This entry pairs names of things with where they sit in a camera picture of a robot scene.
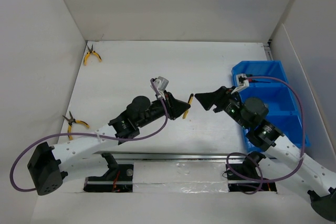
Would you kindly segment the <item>red handled screwdriver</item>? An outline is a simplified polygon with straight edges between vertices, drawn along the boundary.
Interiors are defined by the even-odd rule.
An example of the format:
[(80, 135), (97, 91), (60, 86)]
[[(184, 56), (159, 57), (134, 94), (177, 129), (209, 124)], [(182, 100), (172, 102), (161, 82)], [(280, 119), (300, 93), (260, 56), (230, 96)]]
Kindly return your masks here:
[(265, 79), (249, 79), (249, 83), (270, 83), (270, 81), (267, 81)]

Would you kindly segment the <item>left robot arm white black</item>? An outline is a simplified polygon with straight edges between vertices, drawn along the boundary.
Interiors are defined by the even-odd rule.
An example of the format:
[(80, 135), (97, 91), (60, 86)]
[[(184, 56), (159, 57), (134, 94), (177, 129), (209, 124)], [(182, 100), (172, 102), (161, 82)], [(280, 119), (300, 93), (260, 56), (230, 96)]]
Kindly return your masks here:
[(132, 141), (140, 135), (140, 128), (160, 118), (175, 120), (190, 107), (190, 104), (177, 100), (170, 92), (164, 92), (155, 101), (141, 95), (135, 97), (120, 115), (94, 133), (53, 146), (42, 141), (27, 164), (37, 194), (48, 195), (64, 182), (87, 177), (89, 170), (83, 167), (83, 162), (92, 154)]

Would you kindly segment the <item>yellow pliers corner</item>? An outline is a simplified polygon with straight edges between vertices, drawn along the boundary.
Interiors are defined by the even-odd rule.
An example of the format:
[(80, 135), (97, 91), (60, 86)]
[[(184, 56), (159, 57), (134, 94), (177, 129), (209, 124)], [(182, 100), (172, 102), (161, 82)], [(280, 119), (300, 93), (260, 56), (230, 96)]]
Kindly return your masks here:
[(99, 62), (102, 62), (101, 56), (94, 50), (94, 45), (91, 45), (91, 47), (87, 46), (87, 53), (83, 58), (83, 65), (86, 66), (88, 63), (88, 59), (91, 55), (95, 55), (98, 58)]

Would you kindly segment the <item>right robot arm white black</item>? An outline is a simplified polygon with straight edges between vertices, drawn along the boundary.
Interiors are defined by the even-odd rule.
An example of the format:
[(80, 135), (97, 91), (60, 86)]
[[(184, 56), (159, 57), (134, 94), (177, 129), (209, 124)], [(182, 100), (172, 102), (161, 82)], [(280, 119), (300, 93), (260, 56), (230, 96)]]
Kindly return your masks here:
[(335, 172), (326, 169), (296, 147), (276, 126), (266, 120), (268, 108), (263, 101), (250, 97), (241, 102), (234, 89), (220, 87), (210, 93), (197, 93), (195, 98), (202, 107), (215, 113), (226, 112), (237, 124), (247, 129), (247, 138), (261, 153), (252, 152), (245, 158), (243, 174), (255, 178), (261, 173), (260, 163), (266, 162), (265, 154), (281, 161), (292, 171), (286, 176), (272, 179), (281, 182), (297, 177), (296, 185), (309, 197), (312, 209), (322, 218), (335, 221)]

